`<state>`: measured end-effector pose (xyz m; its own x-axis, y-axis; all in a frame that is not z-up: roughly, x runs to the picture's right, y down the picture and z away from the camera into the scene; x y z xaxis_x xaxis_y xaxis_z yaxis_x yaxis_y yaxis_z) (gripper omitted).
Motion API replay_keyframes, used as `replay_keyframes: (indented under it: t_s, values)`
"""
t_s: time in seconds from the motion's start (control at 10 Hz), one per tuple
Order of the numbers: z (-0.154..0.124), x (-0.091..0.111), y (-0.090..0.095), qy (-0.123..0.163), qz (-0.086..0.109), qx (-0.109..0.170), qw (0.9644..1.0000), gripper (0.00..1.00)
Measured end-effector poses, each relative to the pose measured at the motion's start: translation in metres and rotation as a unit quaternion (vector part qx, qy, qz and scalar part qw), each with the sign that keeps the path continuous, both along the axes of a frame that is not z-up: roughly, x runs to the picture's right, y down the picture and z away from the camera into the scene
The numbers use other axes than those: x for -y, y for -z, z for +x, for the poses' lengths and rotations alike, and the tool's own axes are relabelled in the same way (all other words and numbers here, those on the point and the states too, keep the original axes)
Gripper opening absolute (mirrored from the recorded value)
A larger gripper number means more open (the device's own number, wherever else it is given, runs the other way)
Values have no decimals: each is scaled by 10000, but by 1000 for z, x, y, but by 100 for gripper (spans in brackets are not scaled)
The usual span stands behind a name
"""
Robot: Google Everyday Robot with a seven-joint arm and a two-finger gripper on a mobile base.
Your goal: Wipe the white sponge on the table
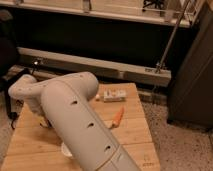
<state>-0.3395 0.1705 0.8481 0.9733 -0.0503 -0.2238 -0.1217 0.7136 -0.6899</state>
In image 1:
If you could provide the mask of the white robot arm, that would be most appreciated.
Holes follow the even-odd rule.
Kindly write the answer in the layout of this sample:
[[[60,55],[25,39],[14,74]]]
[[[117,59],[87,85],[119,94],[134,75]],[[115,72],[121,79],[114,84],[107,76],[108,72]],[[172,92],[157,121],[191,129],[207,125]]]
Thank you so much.
[[[83,171],[141,171],[89,101],[99,82],[91,72],[78,72],[37,81],[25,74],[8,93],[47,118]]]

